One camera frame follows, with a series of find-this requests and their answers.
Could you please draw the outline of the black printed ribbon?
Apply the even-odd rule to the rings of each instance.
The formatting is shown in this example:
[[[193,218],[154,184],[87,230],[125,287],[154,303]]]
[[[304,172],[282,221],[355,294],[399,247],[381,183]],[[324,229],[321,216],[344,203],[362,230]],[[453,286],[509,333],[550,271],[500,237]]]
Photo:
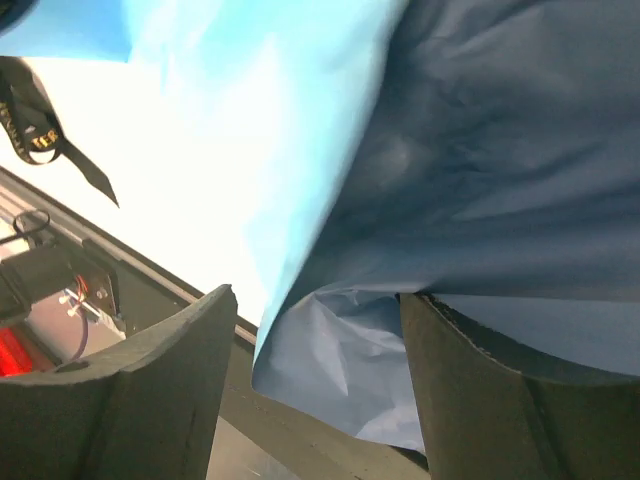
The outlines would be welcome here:
[[[39,166],[35,153],[50,153],[47,163],[64,156],[92,187],[118,202],[107,175],[68,140],[38,76],[18,57],[1,58],[1,125],[23,162]]]

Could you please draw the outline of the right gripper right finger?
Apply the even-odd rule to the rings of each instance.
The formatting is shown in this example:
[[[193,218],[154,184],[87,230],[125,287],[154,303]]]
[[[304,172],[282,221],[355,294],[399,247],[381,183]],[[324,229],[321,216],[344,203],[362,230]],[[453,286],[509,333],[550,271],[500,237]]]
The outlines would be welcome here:
[[[635,479],[639,380],[542,353],[426,294],[400,317],[435,479]]]

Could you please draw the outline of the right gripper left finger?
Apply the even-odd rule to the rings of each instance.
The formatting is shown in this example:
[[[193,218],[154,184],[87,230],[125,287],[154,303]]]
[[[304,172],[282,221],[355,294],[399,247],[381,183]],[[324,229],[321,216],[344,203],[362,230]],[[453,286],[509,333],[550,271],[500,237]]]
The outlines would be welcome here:
[[[1,381],[5,479],[202,479],[237,321],[223,285],[57,369]]]

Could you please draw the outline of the blue wrapping paper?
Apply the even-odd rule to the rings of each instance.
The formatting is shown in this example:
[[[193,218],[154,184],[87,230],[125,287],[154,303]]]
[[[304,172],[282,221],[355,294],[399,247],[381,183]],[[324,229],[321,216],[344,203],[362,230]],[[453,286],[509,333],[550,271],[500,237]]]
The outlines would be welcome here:
[[[2,164],[258,329],[259,393],[419,449],[396,297],[639,372],[635,1],[5,1],[71,162]]]

